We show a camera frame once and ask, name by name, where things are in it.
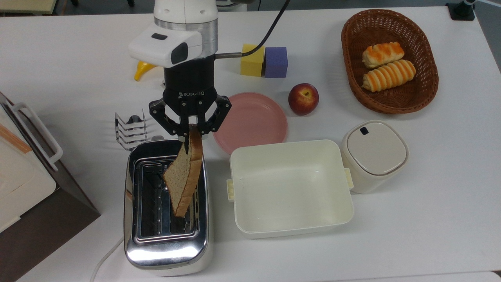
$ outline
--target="robotiq logo text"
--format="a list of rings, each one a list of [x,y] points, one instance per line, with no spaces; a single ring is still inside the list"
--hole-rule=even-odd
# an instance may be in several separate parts
[[[205,92],[204,91],[201,91],[201,92],[195,92],[195,93],[183,93],[183,92],[180,92],[179,93],[179,99],[181,99],[182,97],[188,97],[188,96],[202,96],[202,95],[205,95]]]

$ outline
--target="white canister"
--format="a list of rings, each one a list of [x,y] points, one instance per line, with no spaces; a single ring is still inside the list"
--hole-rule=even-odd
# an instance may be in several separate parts
[[[404,167],[409,148],[390,125],[370,120],[344,136],[341,156],[351,171],[352,191],[369,193]]]

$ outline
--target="canister lid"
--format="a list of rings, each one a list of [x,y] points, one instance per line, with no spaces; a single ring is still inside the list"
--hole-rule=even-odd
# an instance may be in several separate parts
[[[397,132],[377,121],[355,129],[347,138],[347,147],[363,170],[377,176],[388,175],[401,167],[408,154]]]

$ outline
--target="yellow sponge cube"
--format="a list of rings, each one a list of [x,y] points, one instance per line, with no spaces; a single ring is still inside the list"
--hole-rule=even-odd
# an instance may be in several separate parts
[[[244,44],[242,53],[254,49],[257,45]],[[265,60],[265,47],[262,46],[252,55],[240,59],[240,74],[260,77],[263,73],[263,62]]]

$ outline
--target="toaster slot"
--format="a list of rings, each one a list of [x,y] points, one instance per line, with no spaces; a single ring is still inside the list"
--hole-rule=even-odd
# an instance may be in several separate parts
[[[197,231],[197,193],[191,201],[184,217],[176,217],[172,212],[169,192],[162,175],[173,158],[143,160],[137,165],[138,201],[135,240],[140,243],[163,240],[180,240],[193,237]]]

